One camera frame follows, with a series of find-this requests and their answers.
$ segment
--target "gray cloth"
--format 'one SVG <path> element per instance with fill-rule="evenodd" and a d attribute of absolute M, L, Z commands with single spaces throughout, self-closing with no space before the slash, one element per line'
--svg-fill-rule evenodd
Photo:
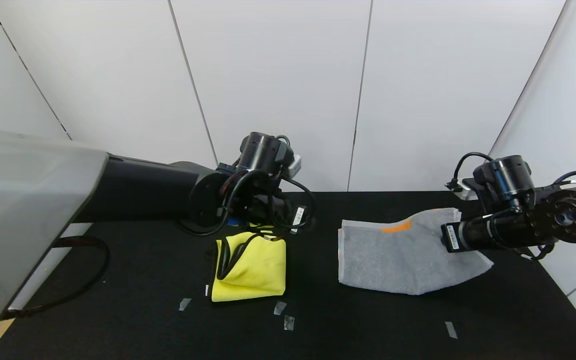
<path fill-rule="evenodd" d="M 441 242 L 441 225 L 459 219 L 459 211 L 449 208 L 418 212 L 397 223 L 343 220 L 339 282 L 420 295 L 482 275 L 492 267 L 491 260 L 479 251 L 449 253 Z"/>

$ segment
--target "tape piece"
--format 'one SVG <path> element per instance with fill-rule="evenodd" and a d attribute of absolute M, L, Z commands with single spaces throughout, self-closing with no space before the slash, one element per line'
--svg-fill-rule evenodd
<path fill-rule="evenodd" d="M 283 330 L 293 331 L 295 328 L 295 318 L 292 316 L 283 317 Z"/>
<path fill-rule="evenodd" d="M 183 300 L 181 300 L 181 302 L 179 303 L 179 311 L 183 312 L 183 310 L 186 309 L 186 306 L 188 306 L 188 304 L 190 303 L 190 298 L 184 298 Z"/>
<path fill-rule="evenodd" d="M 452 321 L 444 321 L 446 323 L 446 329 L 448 330 L 448 336 L 457 339 L 457 331 L 455 331 L 455 326 Z"/>
<path fill-rule="evenodd" d="M 272 312 L 273 315 L 281 315 L 283 310 L 286 309 L 287 303 L 283 301 L 277 301 L 277 305 L 274 306 L 274 311 Z"/>

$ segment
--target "table surface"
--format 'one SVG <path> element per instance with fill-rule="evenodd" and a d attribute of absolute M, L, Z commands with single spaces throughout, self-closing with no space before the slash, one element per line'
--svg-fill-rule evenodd
<path fill-rule="evenodd" d="M 286 240 L 283 296 L 211 303 L 213 239 L 163 221 L 98 223 L 109 271 L 80 298 L 17 319 L 0 340 L 9 359 L 576 359 L 576 310 L 540 264 L 485 251 L 487 273 L 410 296 L 338 283 L 342 219 L 392 223 L 430 208 L 460 207 L 446 192 L 316 193 L 314 230 Z M 70 251 L 31 304 L 89 279 L 94 249 Z M 183 298 L 191 298 L 179 311 Z M 295 317 L 293 331 L 273 315 Z M 458 339 L 449 337 L 452 322 Z"/>

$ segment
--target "black cylinder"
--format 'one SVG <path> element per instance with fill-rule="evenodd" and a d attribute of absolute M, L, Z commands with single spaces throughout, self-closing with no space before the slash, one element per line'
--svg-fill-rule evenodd
<path fill-rule="evenodd" d="M 188 219 L 218 221 L 227 175 L 193 162 L 161 164 L 110 155 L 99 183 L 73 223 Z"/>
<path fill-rule="evenodd" d="M 518 198 L 534 188 L 530 166 L 520 155 L 501 157 L 485 162 L 473 172 L 475 182 L 492 191 L 504 207 L 517 207 Z"/>
<path fill-rule="evenodd" d="M 268 174 L 274 174 L 278 167 L 275 160 L 277 151 L 282 144 L 278 139 L 261 132 L 250 132 L 242 143 L 241 158 L 238 169 L 261 170 Z"/>
<path fill-rule="evenodd" d="M 555 241 L 537 237 L 523 214 L 511 214 L 492 220 L 475 219 L 463 224 L 462 242 L 470 250 L 542 246 Z"/>

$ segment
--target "white label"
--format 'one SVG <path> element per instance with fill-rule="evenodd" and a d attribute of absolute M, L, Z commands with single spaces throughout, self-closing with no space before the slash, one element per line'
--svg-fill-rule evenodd
<path fill-rule="evenodd" d="M 293 226 L 302 222 L 302 216 L 304 216 L 304 210 L 305 209 L 303 207 L 297 207 L 297 213 L 294 215 L 294 219 L 292 221 Z M 293 234 L 297 234 L 297 229 L 293 228 L 292 230 L 290 230 L 290 232 Z"/>
<path fill-rule="evenodd" d="M 448 237 L 450 238 L 450 244 L 452 245 L 453 250 L 459 250 L 459 243 L 457 242 L 457 235 L 455 235 L 455 229 L 452 225 L 446 226 L 446 230 L 448 230 Z"/>
<path fill-rule="evenodd" d="M 294 215 L 294 219 L 292 221 L 292 225 L 297 225 L 302 222 L 302 216 L 304 216 L 304 208 L 298 207 L 297 214 Z"/>

